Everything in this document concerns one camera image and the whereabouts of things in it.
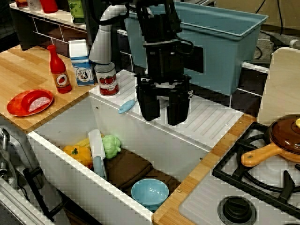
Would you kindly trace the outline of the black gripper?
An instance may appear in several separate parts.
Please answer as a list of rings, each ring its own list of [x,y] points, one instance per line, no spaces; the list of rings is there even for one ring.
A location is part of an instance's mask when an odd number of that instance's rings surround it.
[[[189,80],[184,74],[184,55],[180,41],[143,42],[146,49],[147,75],[137,75],[137,99],[143,118],[152,121],[160,117],[157,94],[169,94],[168,124],[175,126],[187,119],[189,110]]]

